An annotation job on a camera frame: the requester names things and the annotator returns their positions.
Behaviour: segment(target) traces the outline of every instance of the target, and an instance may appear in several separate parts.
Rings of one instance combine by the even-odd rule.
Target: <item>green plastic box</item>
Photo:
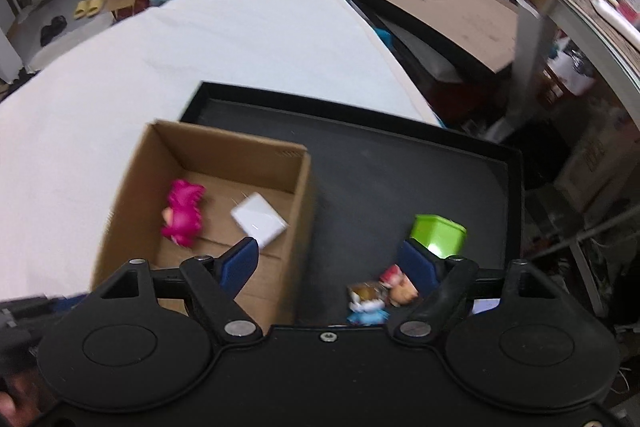
[[[442,216],[420,214],[415,216],[411,237],[431,253],[446,259],[456,255],[462,248],[466,228]]]

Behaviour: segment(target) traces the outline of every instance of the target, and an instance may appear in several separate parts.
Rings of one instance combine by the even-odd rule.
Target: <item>yellow slipper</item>
[[[74,19],[81,19],[86,15],[86,11],[89,9],[89,1],[84,0],[78,3],[76,11],[74,12]]]
[[[90,0],[89,1],[89,9],[86,12],[87,17],[93,17],[98,15],[102,11],[102,7],[104,6],[104,0]]]

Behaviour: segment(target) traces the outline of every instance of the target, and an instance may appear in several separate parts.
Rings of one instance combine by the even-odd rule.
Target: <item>white square object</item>
[[[287,228],[287,222],[258,192],[254,192],[232,208],[231,216],[246,235],[258,242],[260,249],[266,247]]]

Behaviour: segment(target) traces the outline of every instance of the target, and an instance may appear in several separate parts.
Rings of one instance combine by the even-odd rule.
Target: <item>white table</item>
[[[208,80],[437,124],[345,0],[174,0],[83,42],[0,104],[0,299],[88,289],[145,123]]]

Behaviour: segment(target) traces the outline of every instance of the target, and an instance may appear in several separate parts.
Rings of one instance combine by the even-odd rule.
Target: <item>gray floor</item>
[[[67,26],[61,35],[69,33],[89,21],[86,18],[77,21],[74,20],[74,11],[80,1],[81,0],[49,0],[46,2],[46,0],[44,0],[18,26],[16,33],[11,38],[11,44],[25,65],[29,64],[33,55],[41,49],[40,29],[50,24],[53,17],[63,15],[66,18]]]

